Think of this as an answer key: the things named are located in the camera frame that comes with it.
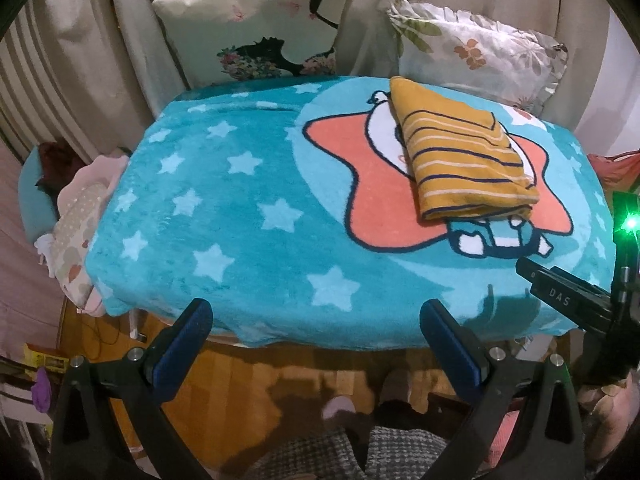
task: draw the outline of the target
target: teal cushion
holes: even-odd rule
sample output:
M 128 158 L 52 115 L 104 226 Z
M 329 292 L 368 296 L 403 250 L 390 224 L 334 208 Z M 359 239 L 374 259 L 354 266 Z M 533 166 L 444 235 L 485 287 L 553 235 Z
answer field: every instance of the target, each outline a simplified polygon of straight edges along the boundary
M 18 203 L 27 240 L 34 243 L 53 231 L 58 221 L 56 205 L 51 197 L 36 186 L 42 177 L 42 164 L 37 147 L 25 160 L 18 178 Z

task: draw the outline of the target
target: gray checkered fabric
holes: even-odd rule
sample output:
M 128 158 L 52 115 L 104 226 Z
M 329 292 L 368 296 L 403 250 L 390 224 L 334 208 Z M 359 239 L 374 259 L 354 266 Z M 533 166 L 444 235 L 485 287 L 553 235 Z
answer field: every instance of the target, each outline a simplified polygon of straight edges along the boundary
M 243 480 L 285 480 L 313 474 L 318 480 L 418 480 L 447 442 L 428 431 L 374 428 L 363 471 L 344 430 L 287 442 L 261 458 Z

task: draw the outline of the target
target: metal screw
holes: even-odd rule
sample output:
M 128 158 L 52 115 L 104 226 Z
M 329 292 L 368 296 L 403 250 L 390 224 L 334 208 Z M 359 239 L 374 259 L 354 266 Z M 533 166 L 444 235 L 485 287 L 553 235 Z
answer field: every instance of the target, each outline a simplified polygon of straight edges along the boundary
M 145 350 L 143 348 L 136 346 L 127 352 L 127 359 L 129 361 L 140 361 L 144 353 Z
M 72 368 L 78 368 L 82 363 L 84 363 L 84 356 L 82 355 L 72 357 L 71 361 L 69 361 Z
M 551 354 L 549 356 L 549 361 L 553 366 L 562 366 L 564 364 L 564 359 L 560 354 Z
M 506 352 L 499 346 L 494 346 L 493 348 L 491 348 L 489 350 L 489 355 L 496 361 L 502 361 L 505 357 L 507 357 Z

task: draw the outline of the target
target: blue blanket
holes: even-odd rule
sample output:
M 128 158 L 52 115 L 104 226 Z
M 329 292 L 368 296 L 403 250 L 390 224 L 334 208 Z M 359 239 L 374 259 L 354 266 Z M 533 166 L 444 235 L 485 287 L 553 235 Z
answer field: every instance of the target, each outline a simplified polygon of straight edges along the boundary
M 109 314 L 177 317 L 194 297 L 247 345 L 424 346 L 439 298 L 481 338 L 573 327 L 529 294 L 519 256 L 607 288 L 612 221 L 580 145 L 526 112 L 491 111 L 540 190 L 530 221 L 417 224 L 388 80 L 287 78 L 191 91 L 146 131 L 86 268 Z

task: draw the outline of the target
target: wooden floor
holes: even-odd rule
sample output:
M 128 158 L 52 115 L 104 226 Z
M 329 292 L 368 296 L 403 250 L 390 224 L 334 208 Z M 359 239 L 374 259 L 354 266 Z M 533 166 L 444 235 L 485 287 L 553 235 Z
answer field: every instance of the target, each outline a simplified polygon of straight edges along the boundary
M 140 345 L 129 339 L 128 326 L 126 316 L 95 319 L 68 306 L 60 348 L 92 362 L 121 358 Z M 150 342 L 163 327 L 147 316 L 142 332 Z M 321 407 L 333 396 L 350 396 L 359 412 L 369 413 L 374 392 L 393 367 L 412 371 L 411 402 L 421 412 L 428 392 L 452 394 L 428 350 L 348 352 L 289 344 L 246 349 L 207 342 L 178 396 L 163 409 L 202 463 L 238 476 L 284 441 L 321 430 Z M 127 443 L 138 446 L 124 407 L 114 401 L 114 408 Z

